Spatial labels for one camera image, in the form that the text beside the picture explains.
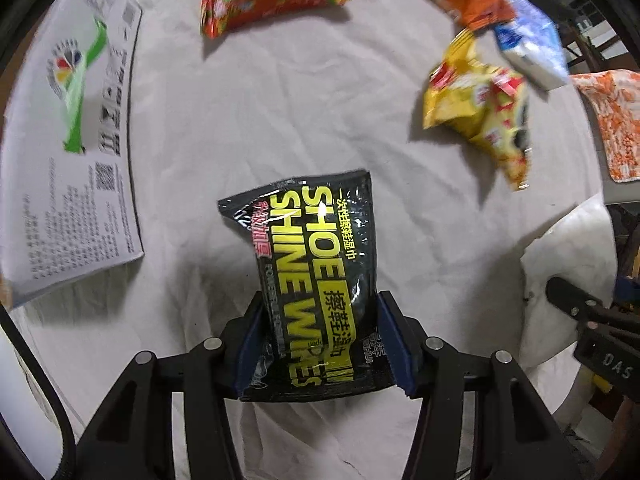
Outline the yellow snack bag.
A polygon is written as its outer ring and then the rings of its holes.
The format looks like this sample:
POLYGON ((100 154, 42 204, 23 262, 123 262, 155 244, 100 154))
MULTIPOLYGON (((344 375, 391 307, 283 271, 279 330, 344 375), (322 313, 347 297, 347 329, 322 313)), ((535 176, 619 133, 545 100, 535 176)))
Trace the yellow snack bag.
POLYGON ((487 153, 515 191, 527 186, 530 141, 526 78, 483 62, 476 40, 463 29, 431 71, 423 97, 422 126, 446 126, 487 153))

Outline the white plastic bag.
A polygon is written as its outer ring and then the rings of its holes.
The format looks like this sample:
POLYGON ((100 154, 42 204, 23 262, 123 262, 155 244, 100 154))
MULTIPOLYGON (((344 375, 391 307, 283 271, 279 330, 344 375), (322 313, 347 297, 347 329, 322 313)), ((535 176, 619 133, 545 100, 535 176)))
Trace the white plastic bag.
POLYGON ((564 278, 607 307, 611 304, 617 256, 603 196, 591 196, 531 242, 521 265, 526 306, 520 363, 523 368, 533 368, 554 358, 576 339, 577 322, 547 299, 550 278, 564 278))

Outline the black shoe shine wipes pack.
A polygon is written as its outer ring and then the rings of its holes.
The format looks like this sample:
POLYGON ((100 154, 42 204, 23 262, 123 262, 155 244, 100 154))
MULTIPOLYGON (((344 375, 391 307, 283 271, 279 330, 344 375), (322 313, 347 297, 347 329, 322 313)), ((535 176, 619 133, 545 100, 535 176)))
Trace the black shoe shine wipes pack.
POLYGON ((370 174, 297 177, 223 198, 250 236, 266 343, 248 402, 314 402, 393 385, 378 333, 370 174))

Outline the grey table cloth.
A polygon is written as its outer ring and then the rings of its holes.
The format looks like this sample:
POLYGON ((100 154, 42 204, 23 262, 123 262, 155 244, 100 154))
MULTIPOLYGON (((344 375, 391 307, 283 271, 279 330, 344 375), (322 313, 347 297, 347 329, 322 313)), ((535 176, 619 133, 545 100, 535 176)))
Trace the grey table cloth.
POLYGON ((513 191, 448 129, 424 130, 427 76, 454 36, 430 0, 352 0, 214 42, 200 0, 137 0, 130 157, 142 259, 12 316, 85 429, 139 351, 190 350, 246 309, 259 278, 221 198, 290 177, 368 170, 378 287, 463 352, 518 352, 525 248, 602 188, 579 93, 529 96, 532 166, 513 191))

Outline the open cardboard box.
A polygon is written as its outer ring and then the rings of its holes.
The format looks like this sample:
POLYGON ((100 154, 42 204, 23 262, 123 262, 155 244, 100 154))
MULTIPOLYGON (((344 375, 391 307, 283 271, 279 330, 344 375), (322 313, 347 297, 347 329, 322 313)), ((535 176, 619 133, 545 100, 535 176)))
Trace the open cardboard box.
POLYGON ((1 300, 14 308, 143 254, 129 172, 134 0, 54 0, 6 109, 1 300))

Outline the orange floral towel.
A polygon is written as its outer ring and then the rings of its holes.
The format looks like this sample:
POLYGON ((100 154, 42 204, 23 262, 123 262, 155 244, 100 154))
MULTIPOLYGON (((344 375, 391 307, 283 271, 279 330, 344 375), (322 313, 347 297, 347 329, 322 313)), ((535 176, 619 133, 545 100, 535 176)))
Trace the orange floral towel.
POLYGON ((570 79, 596 116, 608 174, 616 183, 638 181, 639 73, 605 70, 570 79))

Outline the blue white wipes pack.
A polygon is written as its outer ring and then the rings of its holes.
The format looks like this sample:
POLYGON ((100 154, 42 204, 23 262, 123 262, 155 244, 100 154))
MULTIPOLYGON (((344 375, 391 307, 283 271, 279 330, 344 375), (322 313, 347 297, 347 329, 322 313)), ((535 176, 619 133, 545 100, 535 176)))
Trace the blue white wipes pack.
POLYGON ((503 56, 544 91, 568 84, 570 73, 555 24, 528 0, 506 2, 515 18, 494 28, 503 56))

